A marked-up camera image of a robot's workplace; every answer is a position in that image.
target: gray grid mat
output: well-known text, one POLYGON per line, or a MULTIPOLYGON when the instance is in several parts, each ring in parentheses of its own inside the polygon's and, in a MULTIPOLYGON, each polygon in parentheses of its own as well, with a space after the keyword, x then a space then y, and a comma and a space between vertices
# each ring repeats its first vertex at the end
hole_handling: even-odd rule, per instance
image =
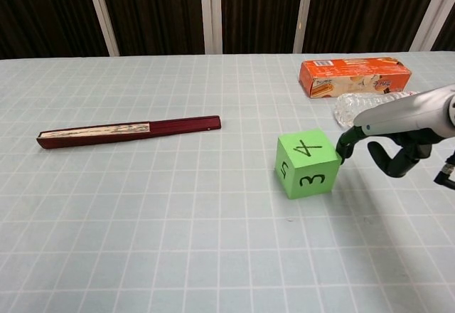
MULTIPOLYGON (((392 55, 409 90, 455 82, 455 53, 392 55)), ((455 196, 432 182, 453 140, 400 180, 365 143, 332 193, 290 201, 275 178, 280 134, 320 127, 336 143, 334 100, 308 99, 297 75, 339 56, 0 61, 0 312, 453 312, 455 196), (198 115, 223 128, 35 141, 198 115)))

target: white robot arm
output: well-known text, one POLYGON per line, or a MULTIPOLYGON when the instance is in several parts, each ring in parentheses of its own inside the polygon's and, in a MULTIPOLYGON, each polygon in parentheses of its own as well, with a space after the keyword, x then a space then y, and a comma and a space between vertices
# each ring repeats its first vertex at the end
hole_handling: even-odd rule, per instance
MULTIPOLYGON (((354 145, 367 137, 389 137, 402 149, 391 159, 377 142, 368 150, 376 164, 392 177, 404 176, 420 159, 429 157, 432 145, 455 137, 455 84, 404 97, 361 112, 354 127, 338 140, 337 152, 349 158, 354 145)), ((435 181, 455 189, 450 173, 455 167, 455 153, 446 160, 435 181)))

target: snack box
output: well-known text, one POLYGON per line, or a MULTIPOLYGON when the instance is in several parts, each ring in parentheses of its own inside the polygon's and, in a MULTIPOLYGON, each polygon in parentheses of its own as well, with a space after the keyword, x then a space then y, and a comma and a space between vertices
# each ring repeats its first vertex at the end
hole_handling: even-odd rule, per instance
POLYGON ((338 97, 346 92, 383 94, 403 91, 411 74, 390 57, 306 60, 299 82, 311 98, 338 97))

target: green foam cube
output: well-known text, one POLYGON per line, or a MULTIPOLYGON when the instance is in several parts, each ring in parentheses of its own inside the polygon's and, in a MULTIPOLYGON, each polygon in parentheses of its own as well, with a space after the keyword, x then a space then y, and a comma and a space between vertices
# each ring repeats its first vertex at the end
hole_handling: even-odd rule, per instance
POLYGON ((341 157, 320 130, 278 138, 275 171, 290 199, 330 192, 341 157))

